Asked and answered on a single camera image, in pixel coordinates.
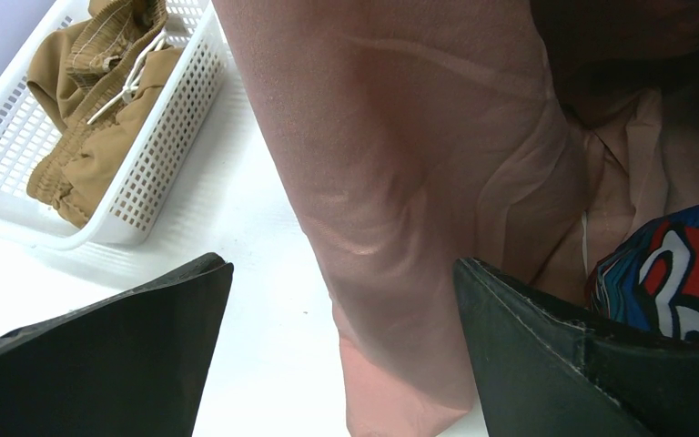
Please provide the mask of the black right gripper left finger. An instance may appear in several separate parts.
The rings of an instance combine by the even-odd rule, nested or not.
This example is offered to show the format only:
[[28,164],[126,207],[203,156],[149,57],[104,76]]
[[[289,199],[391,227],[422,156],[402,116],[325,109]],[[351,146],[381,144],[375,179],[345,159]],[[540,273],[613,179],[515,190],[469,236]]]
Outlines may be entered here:
[[207,253],[0,337],[0,436],[189,436],[234,267]]

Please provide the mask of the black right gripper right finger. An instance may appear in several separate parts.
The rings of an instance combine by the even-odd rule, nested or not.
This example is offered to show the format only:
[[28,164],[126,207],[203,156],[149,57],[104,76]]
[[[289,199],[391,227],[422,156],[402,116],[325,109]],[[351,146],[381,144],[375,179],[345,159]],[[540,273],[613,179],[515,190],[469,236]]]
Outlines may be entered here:
[[699,344],[607,320],[478,259],[453,268],[492,436],[699,436]]

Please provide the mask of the brown shorts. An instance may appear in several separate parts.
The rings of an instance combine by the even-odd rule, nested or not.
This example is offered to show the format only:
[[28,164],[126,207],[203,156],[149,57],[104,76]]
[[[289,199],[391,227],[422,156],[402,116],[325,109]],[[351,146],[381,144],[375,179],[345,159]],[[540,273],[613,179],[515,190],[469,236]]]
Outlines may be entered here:
[[77,228],[96,212],[182,55],[161,38],[163,1],[92,1],[88,11],[44,39],[26,80],[60,133],[26,193]]

